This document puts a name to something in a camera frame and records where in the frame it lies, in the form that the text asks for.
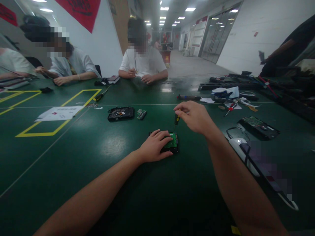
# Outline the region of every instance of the ceiling light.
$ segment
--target ceiling light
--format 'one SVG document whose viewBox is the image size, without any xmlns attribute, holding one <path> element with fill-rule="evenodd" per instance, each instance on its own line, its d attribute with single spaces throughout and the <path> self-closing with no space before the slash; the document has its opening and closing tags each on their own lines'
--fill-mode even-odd
<svg viewBox="0 0 315 236">
<path fill-rule="evenodd" d="M 47 9 L 47 8 L 41 8 L 40 10 L 45 11 L 45 12 L 53 12 L 53 10 Z"/>
</svg>

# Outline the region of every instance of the ceiling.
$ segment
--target ceiling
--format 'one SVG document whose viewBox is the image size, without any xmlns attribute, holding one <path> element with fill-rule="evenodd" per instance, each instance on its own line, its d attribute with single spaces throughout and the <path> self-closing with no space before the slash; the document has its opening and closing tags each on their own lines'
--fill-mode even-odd
<svg viewBox="0 0 315 236">
<path fill-rule="evenodd" d="M 180 21 L 177 26 L 182 27 L 192 20 L 197 20 L 199 17 L 205 15 L 211 9 L 224 4 L 228 0 L 140 0 L 142 5 L 143 18 L 151 23 L 151 27 L 157 30 L 160 21 L 165 21 L 164 28 L 171 29 L 175 21 Z M 169 7 L 168 11 L 161 11 L 161 7 Z M 185 11 L 186 8 L 196 8 L 193 12 Z M 179 17 L 185 17 L 184 20 L 179 20 Z"/>
</svg>

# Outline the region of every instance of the white shirt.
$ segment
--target white shirt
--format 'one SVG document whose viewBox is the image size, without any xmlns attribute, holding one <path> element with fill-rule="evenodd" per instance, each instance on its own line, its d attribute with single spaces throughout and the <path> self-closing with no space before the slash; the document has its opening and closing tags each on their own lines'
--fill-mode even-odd
<svg viewBox="0 0 315 236">
<path fill-rule="evenodd" d="M 24 72 L 36 75 L 34 66 L 32 66 L 22 54 L 11 49 L 5 49 L 4 53 L 0 55 L 0 66 L 13 72 Z M 0 67 L 0 74 L 5 73 L 10 72 Z"/>
<path fill-rule="evenodd" d="M 51 59 L 52 67 L 49 70 L 50 72 L 57 73 L 59 77 L 72 75 L 70 65 L 65 57 L 51 57 Z M 77 74 L 94 72 L 98 78 L 101 77 L 96 70 L 91 58 L 81 49 L 74 48 L 72 55 L 69 58 L 69 61 Z"/>
<path fill-rule="evenodd" d="M 149 47 L 145 54 L 138 54 L 134 48 L 127 49 L 119 69 L 129 71 L 132 68 L 137 71 L 137 77 L 166 70 L 162 55 L 153 47 Z"/>
</svg>

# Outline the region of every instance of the red banner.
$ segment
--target red banner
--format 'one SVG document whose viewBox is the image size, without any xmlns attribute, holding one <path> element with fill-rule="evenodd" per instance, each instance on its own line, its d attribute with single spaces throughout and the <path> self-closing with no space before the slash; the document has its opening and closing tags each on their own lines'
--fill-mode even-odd
<svg viewBox="0 0 315 236">
<path fill-rule="evenodd" d="M 1 3 L 0 3 L 0 17 L 8 21 L 12 25 L 16 27 L 18 26 L 15 13 L 11 11 L 9 8 L 7 8 L 6 6 L 2 5 Z"/>
<path fill-rule="evenodd" d="M 92 33 L 101 0 L 56 0 L 56 2 Z"/>
</svg>

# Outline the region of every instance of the floor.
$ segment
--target floor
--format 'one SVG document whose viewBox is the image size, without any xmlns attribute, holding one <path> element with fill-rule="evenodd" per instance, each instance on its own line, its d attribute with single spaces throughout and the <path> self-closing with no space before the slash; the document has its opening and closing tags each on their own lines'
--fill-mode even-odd
<svg viewBox="0 0 315 236">
<path fill-rule="evenodd" d="M 168 69 L 170 78 L 209 78 L 229 73 L 233 72 L 200 57 L 184 57 L 177 50 L 171 52 L 171 67 Z"/>
</svg>

